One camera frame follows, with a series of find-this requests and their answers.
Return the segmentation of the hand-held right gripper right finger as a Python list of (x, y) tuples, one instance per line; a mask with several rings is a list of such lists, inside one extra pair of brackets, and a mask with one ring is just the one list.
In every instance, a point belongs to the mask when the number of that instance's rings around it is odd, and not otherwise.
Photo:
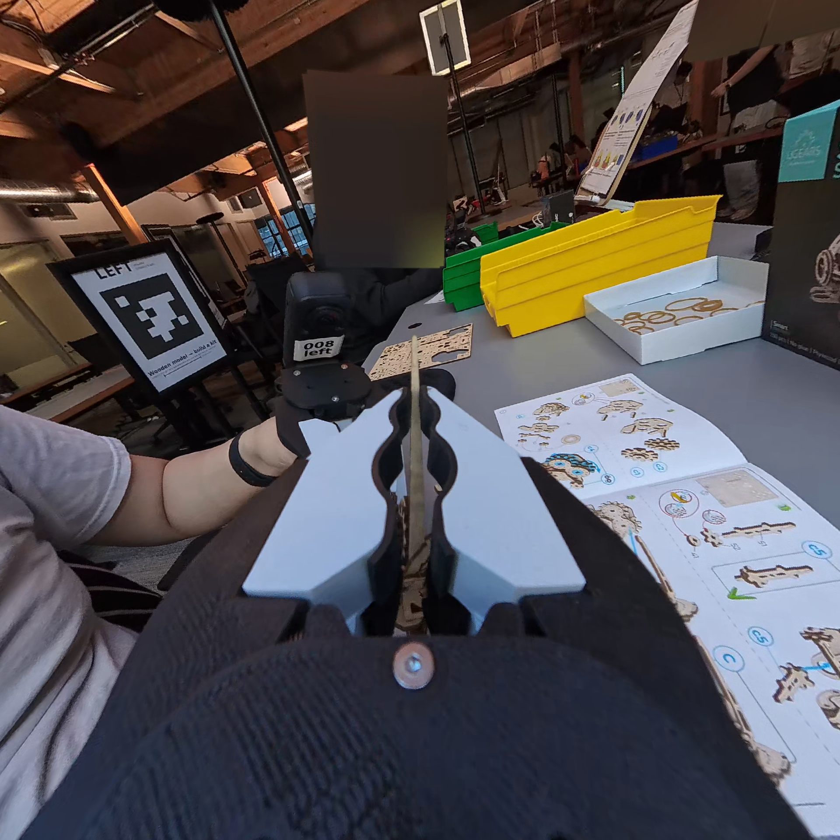
[(582, 592), (585, 577), (521, 458), (433, 387), (425, 389), (432, 512), (429, 632), (477, 632), (490, 609)]

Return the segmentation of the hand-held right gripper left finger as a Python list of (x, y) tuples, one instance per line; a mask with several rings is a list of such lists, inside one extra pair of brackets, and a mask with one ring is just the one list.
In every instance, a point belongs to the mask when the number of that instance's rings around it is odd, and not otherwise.
[(352, 634), (391, 636), (403, 589), (392, 487), (403, 472), (408, 392), (375, 394), (344, 430), (276, 402), (280, 441), (303, 467), (243, 591), (334, 606)]

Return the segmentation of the wooden model part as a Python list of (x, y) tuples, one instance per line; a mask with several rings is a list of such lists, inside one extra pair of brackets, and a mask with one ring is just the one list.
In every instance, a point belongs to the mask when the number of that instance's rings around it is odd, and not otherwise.
[(406, 496), (403, 506), (406, 550), (402, 567), (402, 594), (395, 623), (395, 635), (405, 637), (427, 632), (424, 598), (427, 595), (429, 548), (426, 529), (424, 435), (420, 408), (419, 344), (416, 335), (411, 338), (409, 378), (410, 416), (408, 443), (404, 452)]

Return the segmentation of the person's left forearm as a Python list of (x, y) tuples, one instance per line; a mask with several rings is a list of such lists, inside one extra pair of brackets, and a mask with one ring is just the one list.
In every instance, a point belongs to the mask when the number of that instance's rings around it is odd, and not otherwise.
[(220, 529), (260, 488), (230, 464), (229, 443), (172, 460), (131, 455), (130, 478), (117, 510), (91, 543), (150, 547)]

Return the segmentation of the black model kit box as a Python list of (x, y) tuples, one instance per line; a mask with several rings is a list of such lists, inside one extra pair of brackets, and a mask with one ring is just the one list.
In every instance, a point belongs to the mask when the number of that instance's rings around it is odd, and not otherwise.
[(839, 101), (784, 126), (761, 337), (839, 369)]

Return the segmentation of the person's left hand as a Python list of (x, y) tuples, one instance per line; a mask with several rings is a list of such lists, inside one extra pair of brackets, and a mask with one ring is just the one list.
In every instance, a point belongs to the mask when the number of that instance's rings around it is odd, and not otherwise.
[(275, 418), (271, 418), (241, 433), (238, 452), (243, 461), (262, 476), (277, 478), (297, 459), (281, 443)]

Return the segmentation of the black wristband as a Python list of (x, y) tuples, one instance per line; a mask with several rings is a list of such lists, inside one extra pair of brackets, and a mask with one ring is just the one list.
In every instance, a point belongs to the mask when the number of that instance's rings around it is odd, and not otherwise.
[(259, 472), (247, 461), (245, 461), (239, 449), (239, 443), (242, 435), (243, 432), (239, 432), (229, 443), (227, 450), (229, 464), (236, 476), (247, 485), (260, 489), (267, 488), (277, 479), (277, 476), (271, 476)]

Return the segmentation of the laser-cut plywood sheet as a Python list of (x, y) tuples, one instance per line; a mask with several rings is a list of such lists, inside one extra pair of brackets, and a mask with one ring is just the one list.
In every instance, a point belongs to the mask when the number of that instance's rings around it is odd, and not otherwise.
[(473, 330), (473, 324), (469, 323), (388, 345), (384, 347), (371, 367), (370, 379), (378, 381), (410, 373), (413, 365), (414, 344), (416, 344), (416, 361), (420, 371), (468, 359), (471, 355)]

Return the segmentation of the assembly instruction booklet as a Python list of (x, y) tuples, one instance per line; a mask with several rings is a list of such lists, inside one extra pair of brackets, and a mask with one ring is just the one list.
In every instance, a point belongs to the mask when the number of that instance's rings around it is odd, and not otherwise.
[(814, 837), (838, 838), (838, 530), (632, 375), (496, 417), (636, 554), (759, 766)]

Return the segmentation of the framed marker sign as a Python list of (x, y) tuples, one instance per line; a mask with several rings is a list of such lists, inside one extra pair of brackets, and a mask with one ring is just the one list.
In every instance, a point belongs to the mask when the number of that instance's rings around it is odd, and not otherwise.
[(114, 248), (47, 269), (151, 394), (169, 396), (230, 365), (220, 324), (173, 243)]

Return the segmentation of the white cardboard tray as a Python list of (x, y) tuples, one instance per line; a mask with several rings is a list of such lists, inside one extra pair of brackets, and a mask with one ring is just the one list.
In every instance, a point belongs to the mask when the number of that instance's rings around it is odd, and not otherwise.
[(769, 266), (714, 256), (584, 296), (584, 315), (639, 364), (671, 361), (760, 336), (763, 306), (636, 336), (614, 323), (627, 312), (659, 310), (681, 298), (738, 307), (766, 298)]

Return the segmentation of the yellow plastic bin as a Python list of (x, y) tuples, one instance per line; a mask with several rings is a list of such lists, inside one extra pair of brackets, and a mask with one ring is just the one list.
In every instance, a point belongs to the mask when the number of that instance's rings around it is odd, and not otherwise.
[(720, 200), (637, 202), (485, 255), (486, 309), (513, 338), (581, 319), (585, 295), (704, 259)]

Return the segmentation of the tan rubber bands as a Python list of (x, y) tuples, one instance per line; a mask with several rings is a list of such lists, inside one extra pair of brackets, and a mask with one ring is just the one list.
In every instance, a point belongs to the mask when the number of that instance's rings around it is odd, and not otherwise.
[(636, 336), (644, 336), (745, 309), (759, 308), (764, 305), (765, 300), (758, 299), (738, 307), (726, 307), (723, 303), (722, 299), (717, 298), (681, 298), (665, 304), (663, 309), (629, 311), (619, 318), (614, 318), (613, 321)]

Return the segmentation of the person in white shirt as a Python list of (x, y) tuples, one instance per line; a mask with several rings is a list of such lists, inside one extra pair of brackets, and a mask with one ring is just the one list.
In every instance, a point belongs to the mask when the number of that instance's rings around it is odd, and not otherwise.
[(12, 839), (89, 740), (137, 636), (94, 612), (57, 553), (119, 508), (125, 447), (3, 406), (1, 472), (1, 838)]

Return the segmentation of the square light panel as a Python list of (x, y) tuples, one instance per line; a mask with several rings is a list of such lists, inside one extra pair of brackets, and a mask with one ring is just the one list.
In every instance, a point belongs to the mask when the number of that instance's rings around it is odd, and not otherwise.
[(471, 64), (465, 17), (460, 1), (443, 1), (419, 13), (419, 23), (433, 76)]

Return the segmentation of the printed instruction sheet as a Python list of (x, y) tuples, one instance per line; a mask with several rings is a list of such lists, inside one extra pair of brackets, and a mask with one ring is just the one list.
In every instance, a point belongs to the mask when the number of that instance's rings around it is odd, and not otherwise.
[(606, 205), (614, 195), (650, 118), (655, 95), (686, 50), (698, 1), (679, 10), (623, 94), (584, 171), (574, 200)]

